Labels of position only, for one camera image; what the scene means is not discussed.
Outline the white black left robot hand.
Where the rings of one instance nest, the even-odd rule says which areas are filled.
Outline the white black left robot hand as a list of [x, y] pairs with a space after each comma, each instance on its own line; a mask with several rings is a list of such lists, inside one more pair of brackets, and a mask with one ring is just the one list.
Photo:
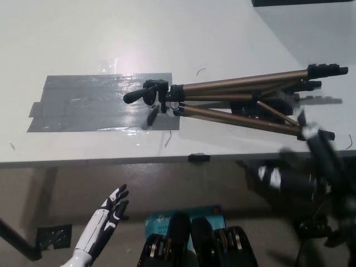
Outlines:
[[129, 201], [125, 200], [125, 197], [128, 196], [129, 191], [126, 188], [126, 184], [118, 187], [94, 212], [80, 236], [76, 250], [90, 253], [102, 231], [108, 228], [114, 230], [120, 220], [127, 219], [124, 213]]

